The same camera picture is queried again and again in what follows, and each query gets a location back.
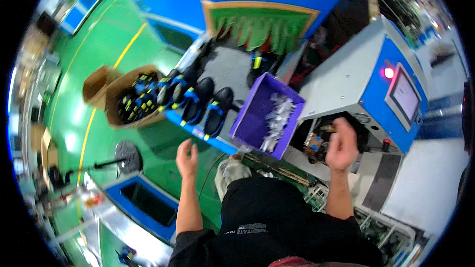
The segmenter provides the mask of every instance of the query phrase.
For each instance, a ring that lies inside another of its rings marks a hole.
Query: leg
[[[228,160],[222,161],[217,169],[214,183],[221,202],[228,191],[228,185],[238,179],[251,177],[251,169],[241,163],[242,156],[231,155]]]

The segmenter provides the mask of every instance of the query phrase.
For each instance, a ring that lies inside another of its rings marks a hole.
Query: pressure gauge
[[[358,122],[362,124],[369,123],[371,121],[370,117],[366,114],[354,114],[353,117],[358,120]]]

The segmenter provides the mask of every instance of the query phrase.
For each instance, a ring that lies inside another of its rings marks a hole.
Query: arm
[[[344,118],[333,121],[336,133],[330,138],[325,162],[330,168],[330,191],[326,204],[326,213],[345,220],[353,216],[353,204],[348,186],[347,168],[358,155],[356,133]]]
[[[198,173],[198,150],[187,139],[178,147],[176,163],[181,174],[181,194],[177,213],[177,235],[185,231],[203,229],[203,220],[196,195],[196,175]]]

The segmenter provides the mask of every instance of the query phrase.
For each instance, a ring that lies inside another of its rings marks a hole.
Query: yellow floor line
[[[97,19],[97,21],[95,22],[96,25],[97,23],[99,22],[99,20],[101,20],[102,16],[105,14],[105,12],[107,12],[107,10],[112,6],[112,4],[114,4],[117,0],[114,0],[103,12],[102,14],[99,16],[99,18]],[[69,69],[71,68],[71,64],[73,64],[73,61],[74,59],[76,58],[76,55],[77,53],[79,52],[80,48],[82,47],[84,41],[86,40],[86,38],[89,36],[89,34],[91,33],[92,29],[94,29],[94,27],[96,27],[96,25],[94,25],[86,34],[86,36],[84,37],[84,39],[81,41],[79,47],[77,48],[76,50],[76,53],[74,53],[74,56],[73,56],[73,59],[71,59],[71,62],[69,62],[69,65],[68,65],[68,69],[66,69],[66,72],[64,74],[64,77],[66,77],[66,74],[68,74],[68,71]],[[53,113],[51,114],[51,121],[49,123],[49,130],[51,132],[51,129],[53,127],[53,118],[55,117],[55,111],[56,111],[56,104],[58,103],[58,98],[59,98],[59,94],[61,93],[61,89],[63,87],[63,83],[60,84],[59,88],[58,88],[58,92],[57,92],[57,95],[56,95],[56,101],[55,101],[55,105],[53,107]]]
[[[147,25],[146,23],[142,24],[139,31],[137,31],[137,33],[134,35],[134,37],[132,37],[132,39],[130,39],[129,43],[127,44],[125,49],[122,51],[122,54],[120,54],[119,58],[117,59],[116,63],[114,64],[114,66],[113,66],[114,69],[117,68],[119,63],[122,61],[122,58],[125,56],[125,54],[130,49],[132,44],[135,42],[137,37],[139,37],[140,33],[142,33],[142,31],[146,27],[146,25]],[[86,129],[86,134],[84,135],[83,148],[81,150],[81,157],[79,159],[79,169],[82,169],[82,167],[83,167],[84,150],[86,149],[87,136],[89,135],[89,129],[91,128],[92,120],[94,119],[94,115],[95,115],[96,110],[97,110],[97,108],[94,108],[92,110],[91,118],[89,119],[89,124],[87,125],[87,129]],[[77,176],[77,183],[80,183],[80,182],[81,182],[81,172],[79,172],[79,175]]]
[[[127,51],[130,49],[130,47],[132,46],[134,41],[137,39],[137,37],[139,37],[140,33],[142,33],[142,31],[143,31],[143,29],[145,28],[146,25],[147,25],[146,23],[142,24],[139,31],[137,31],[137,33],[134,35],[134,37],[132,37],[132,39],[129,41],[129,43],[127,44],[125,49],[122,51],[122,54],[120,54],[119,58],[117,59],[116,63],[114,64],[114,67],[113,67],[114,69],[117,68],[119,63],[122,61],[122,58],[125,56],[125,53],[127,53]],[[97,108],[94,108],[92,110],[91,118],[89,119],[89,123],[87,124],[86,134],[84,135],[83,148],[81,149],[81,158],[79,159],[79,169],[82,169],[82,167],[83,167],[84,150],[86,149],[87,136],[89,135],[89,130],[91,129],[92,120],[94,119],[94,115],[95,115],[96,110],[97,110]],[[79,184],[80,182],[81,182],[81,172],[79,171],[79,174],[77,176],[77,183]],[[81,216],[82,216],[81,205],[78,204],[78,206],[77,206],[77,217],[79,218],[79,223],[81,223]],[[79,234],[81,235],[81,238],[83,239],[84,243],[87,244],[86,236],[83,234],[82,230],[79,231]]]

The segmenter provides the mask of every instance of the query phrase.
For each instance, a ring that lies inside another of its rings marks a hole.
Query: black cable
[[[205,180],[203,181],[203,186],[201,186],[201,190],[199,190],[198,202],[199,202],[199,199],[201,198],[201,193],[203,193],[203,189],[204,189],[204,187],[205,187],[206,180],[208,179],[208,176],[210,175],[211,169],[213,169],[213,166],[214,166],[224,155],[226,155],[226,153],[222,153],[221,156],[219,156],[219,157],[216,159],[216,161],[214,161],[214,163],[211,165],[211,167],[208,169],[208,173],[206,173]]]

